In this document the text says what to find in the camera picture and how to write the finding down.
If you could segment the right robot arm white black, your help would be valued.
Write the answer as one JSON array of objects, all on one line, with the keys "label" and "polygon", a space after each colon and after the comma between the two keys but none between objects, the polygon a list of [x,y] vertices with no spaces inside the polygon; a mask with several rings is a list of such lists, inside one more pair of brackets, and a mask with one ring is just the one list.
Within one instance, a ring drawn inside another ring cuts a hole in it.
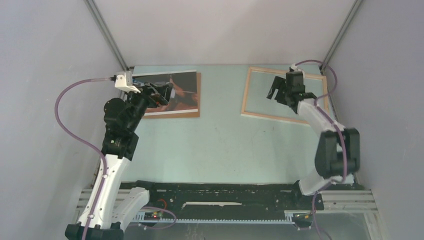
[{"label": "right robot arm white black", "polygon": [[360,133],[332,119],[318,104],[318,97],[306,92],[304,74],[289,71],[284,77],[275,76],[267,99],[285,105],[311,126],[318,136],[314,170],[295,183],[291,204],[304,209],[311,195],[330,185],[343,184],[348,175],[360,168]]}]

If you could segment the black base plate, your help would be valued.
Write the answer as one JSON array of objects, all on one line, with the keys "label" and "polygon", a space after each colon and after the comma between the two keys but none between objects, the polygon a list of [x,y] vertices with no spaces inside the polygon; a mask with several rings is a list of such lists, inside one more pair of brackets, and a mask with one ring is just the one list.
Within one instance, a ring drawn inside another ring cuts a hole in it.
[{"label": "black base plate", "polygon": [[289,213],[322,211],[321,195],[304,196],[294,184],[160,183],[137,180],[121,189],[149,191],[149,206],[164,207],[180,221],[268,222]]}]

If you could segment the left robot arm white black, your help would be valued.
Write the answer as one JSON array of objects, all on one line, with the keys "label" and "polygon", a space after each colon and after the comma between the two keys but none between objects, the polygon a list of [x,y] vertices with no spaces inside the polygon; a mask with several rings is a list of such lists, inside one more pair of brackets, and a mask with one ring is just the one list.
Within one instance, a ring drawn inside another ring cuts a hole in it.
[{"label": "left robot arm white black", "polygon": [[148,108],[169,103],[173,87],[170,82],[145,82],[129,93],[126,100],[112,98],[105,103],[102,148],[84,142],[99,154],[99,170],[84,211],[76,223],[66,227],[68,240],[122,240],[139,210],[156,206],[158,194],[143,187],[132,188],[118,206],[115,202],[123,173],[132,162],[139,140],[136,128]]}]

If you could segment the wooden picture frame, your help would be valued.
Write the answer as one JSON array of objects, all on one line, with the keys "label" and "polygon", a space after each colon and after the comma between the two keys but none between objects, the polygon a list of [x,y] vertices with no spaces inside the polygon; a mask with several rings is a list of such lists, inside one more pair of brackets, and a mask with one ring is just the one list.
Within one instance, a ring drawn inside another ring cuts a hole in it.
[{"label": "wooden picture frame", "polygon": [[[308,125],[290,107],[277,103],[274,98],[266,98],[274,82],[274,78],[285,78],[287,72],[287,70],[281,69],[250,66],[247,71],[240,115],[289,124]],[[325,76],[306,73],[304,84],[306,91],[314,93],[317,97],[328,92],[327,78]],[[318,104],[331,117],[334,116],[329,97],[321,98],[318,100]]]}]

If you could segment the aluminium rail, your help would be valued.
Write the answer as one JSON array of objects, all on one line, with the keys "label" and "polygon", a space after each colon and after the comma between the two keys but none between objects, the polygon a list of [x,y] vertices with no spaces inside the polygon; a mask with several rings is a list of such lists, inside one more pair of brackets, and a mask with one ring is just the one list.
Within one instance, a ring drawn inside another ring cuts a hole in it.
[{"label": "aluminium rail", "polygon": [[[160,189],[158,197],[166,201],[166,209],[173,213],[182,211],[188,206],[246,206],[241,195],[247,195],[255,208],[260,210],[277,210],[285,213],[306,213],[312,210],[312,196],[306,196],[299,203],[294,203],[287,190],[254,190],[236,193],[235,191],[189,191],[177,196],[171,190]],[[374,196],[369,190],[324,190],[315,197],[315,209],[325,213],[376,213],[378,212]]]}]

